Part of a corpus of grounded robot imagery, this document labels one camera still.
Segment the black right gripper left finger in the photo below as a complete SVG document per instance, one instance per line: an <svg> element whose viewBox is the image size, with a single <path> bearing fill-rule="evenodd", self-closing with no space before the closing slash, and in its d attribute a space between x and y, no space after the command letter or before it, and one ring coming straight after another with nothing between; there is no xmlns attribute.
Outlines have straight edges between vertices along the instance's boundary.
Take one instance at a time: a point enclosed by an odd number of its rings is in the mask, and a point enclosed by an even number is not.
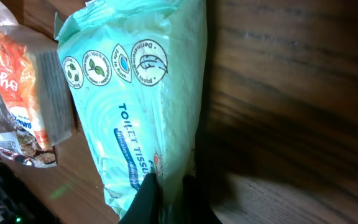
<svg viewBox="0 0 358 224"><path fill-rule="evenodd" d="M155 173L149 173L119 224L159 224L160 187Z"/></svg>

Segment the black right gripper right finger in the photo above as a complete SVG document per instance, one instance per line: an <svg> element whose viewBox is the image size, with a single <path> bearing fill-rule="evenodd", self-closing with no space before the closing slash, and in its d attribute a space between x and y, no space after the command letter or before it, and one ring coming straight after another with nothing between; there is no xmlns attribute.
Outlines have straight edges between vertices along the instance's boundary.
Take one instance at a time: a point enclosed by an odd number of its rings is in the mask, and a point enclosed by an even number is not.
<svg viewBox="0 0 358 224"><path fill-rule="evenodd" d="M195 176L183 178L183 198L191 224L222 224L204 199Z"/></svg>

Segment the teal snack packet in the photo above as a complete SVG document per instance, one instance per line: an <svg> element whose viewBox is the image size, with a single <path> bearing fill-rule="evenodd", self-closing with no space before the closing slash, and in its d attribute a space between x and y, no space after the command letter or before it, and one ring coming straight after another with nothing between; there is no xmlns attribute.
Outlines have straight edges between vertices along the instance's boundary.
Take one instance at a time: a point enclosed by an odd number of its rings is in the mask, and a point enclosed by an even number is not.
<svg viewBox="0 0 358 224"><path fill-rule="evenodd" d="M204 0L88 1L55 19L58 56L104 199L120 217L148 174L161 223L186 223L208 43Z"/></svg>

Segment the orange snack packet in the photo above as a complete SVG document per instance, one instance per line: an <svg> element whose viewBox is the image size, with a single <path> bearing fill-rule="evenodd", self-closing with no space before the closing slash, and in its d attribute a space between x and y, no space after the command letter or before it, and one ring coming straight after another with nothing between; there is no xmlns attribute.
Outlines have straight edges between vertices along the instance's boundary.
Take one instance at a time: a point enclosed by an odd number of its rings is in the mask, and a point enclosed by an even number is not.
<svg viewBox="0 0 358 224"><path fill-rule="evenodd" d="M75 130L70 89L57 43L28 27L0 26L0 94L16 123L42 149Z"/></svg>

